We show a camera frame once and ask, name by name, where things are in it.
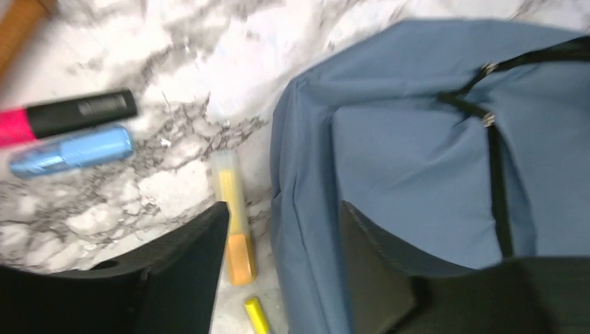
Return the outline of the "blue backpack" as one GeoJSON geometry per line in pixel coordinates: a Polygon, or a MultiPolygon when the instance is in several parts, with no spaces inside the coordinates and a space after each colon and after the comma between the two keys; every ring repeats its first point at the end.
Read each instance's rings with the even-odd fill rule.
{"type": "Polygon", "coordinates": [[[340,207],[473,270],[589,259],[589,37],[405,20],[294,78],[271,245],[291,333],[354,333],[340,207]]]}

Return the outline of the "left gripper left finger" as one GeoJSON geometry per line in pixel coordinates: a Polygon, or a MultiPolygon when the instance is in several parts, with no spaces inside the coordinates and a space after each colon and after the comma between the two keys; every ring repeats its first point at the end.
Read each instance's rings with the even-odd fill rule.
{"type": "Polygon", "coordinates": [[[229,222],[217,202],[89,270],[1,267],[2,333],[208,333],[229,222]]]}

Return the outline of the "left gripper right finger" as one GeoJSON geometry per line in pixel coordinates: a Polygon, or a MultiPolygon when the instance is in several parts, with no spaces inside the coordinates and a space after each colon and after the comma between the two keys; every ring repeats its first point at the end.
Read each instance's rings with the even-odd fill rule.
{"type": "Polygon", "coordinates": [[[349,202],[340,232],[354,333],[589,332],[586,257],[468,269],[411,246],[349,202]]]}

